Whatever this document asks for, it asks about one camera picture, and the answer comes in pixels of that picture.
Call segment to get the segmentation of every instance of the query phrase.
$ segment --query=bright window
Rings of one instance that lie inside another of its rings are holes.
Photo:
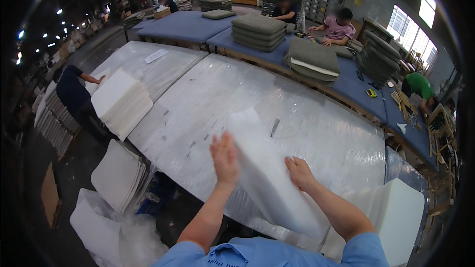
[[[436,0],[420,0],[419,16],[432,28],[436,14]]]
[[[416,22],[397,5],[394,6],[387,30],[404,49],[420,53],[426,68],[432,64],[437,53],[436,46]]]

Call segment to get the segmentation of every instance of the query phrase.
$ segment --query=concrete floor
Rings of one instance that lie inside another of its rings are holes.
[[[199,10],[193,4],[193,10]],[[259,13],[260,8],[235,4],[233,10],[238,15]],[[315,25],[307,21],[307,27]],[[129,31],[129,40],[138,40],[133,31]],[[115,49],[126,43],[123,31],[113,31],[105,28],[101,33],[90,39],[77,52],[72,54],[66,64],[74,64],[86,73],[91,73],[99,64],[107,59]],[[87,132],[80,132],[70,146],[68,155],[57,160],[55,149],[35,130],[32,130],[26,139],[25,160],[25,199],[28,215],[30,216],[31,230],[34,239],[38,242],[45,254],[45,260],[52,266],[95,266],[89,252],[84,248],[81,240],[69,223],[69,217],[74,211],[77,195],[80,188],[94,190],[90,176],[106,152],[106,146],[98,143]],[[56,228],[49,229],[41,202],[41,185],[48,165],[52,163],[55,173],[58,193],[62,200],[62,207],[57,218]],[[202,206],[202,202],[176,185],[177,192],[174,198],[163,208],[157,218],[157,231],[162,242],[168,247],[175,244],[181,231],[191,221]],[[442,219],[438,219],[434,231],[442,228]],[[228,242],[232,237],[262,236],[250,228],[244,227],[235,221],[224,217],[222,228],[215,244]],[[421,254],[411,257],[408,266],[420,266],[425,261],[431,247],[432,236],[428,246]]]

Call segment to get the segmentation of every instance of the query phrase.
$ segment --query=navy t-shirt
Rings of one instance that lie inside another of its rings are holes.
[[[167,0],[165,5],[168,5],[168,7],[170,8],[170,13],[171,14],[178,11],[177,4],[173,0]]]
[[[274,9],[274,12],[272,13],[272,17],[275,18],[281,15],[288,15],[290,12],[294,12],[295,15],[291,19],[281,21],[297,25],[298,6],[295,3],[291,3],[289,10],[285,11],[285,13],[282,13],[282,10],[277,6],[276,9]]]
[[[79,68],[69,65],[64,68],[56,85],[56,93],[71,115],[91,100],[91,95],[79,82],[81,74],[83,72]]]

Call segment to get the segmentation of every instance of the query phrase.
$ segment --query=man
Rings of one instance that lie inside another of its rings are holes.
[[[224,205],[239,181],[237,150],[230,134],[213,136],[210,146],[217,183],[208,200],[178,237],[177,244],[153,267],[178,266],[339,266],[321,253],[304,250],[262,237],[233,238],[211,247],[221,227]],[[389,266],[381,241],[371,221],[356,206],[319,184],[308,164],[287,157],[292,182],[318,204],[331,225],[346,241],[341,265],[347,267]]]
[[[298,6],[292,0],[277,0],[272,18],[297,25]]]
[[[164,5],[170,8],[170,13],[174,13],[178,11],[177,4],[173,0],[158,0],[160,5]]]
[[[332,44],[345,45],[353,39],[356,29],[351,24],[353,13],[347,7],[340,9],[335,16],[329,16],[324,23],[318,27],[310,27],[308,31],[324,31],[328,29],[327,34],[322,40],[322,45],[331,46]]]
[[[428,107],[434,110],[439,104],[429,81],[418,72],[406,75],[406,78],[402,81],[401,90],[407,97],[411,97],[412,93],[419,95],[422,98],[420,108],[428,116],[430,115]]]
[[[78,79],[81,78],[90,83],[100,84],[104,77],[102,76],[99,80],[96,80],[74,65],[68,65],[64,69],[59,68],[53,73],[53,80],[57,84],[56,93],[71,116],[99,142],[105,143],[107,141],[108,143],[108,138],[91,121],[93,120],[99,127],[102,127],[102,121],[98,118],[92,106],[91,95]]]

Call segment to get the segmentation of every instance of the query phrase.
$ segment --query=green t-shirt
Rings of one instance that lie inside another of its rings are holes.
[[[434,91],[432,91],[432,87],[427,81],[427,79],[420,73],[410,73],[406,75],[406,80],[411,86],[411,92],[416,93],[420,97],[427,100],[434,95]]]

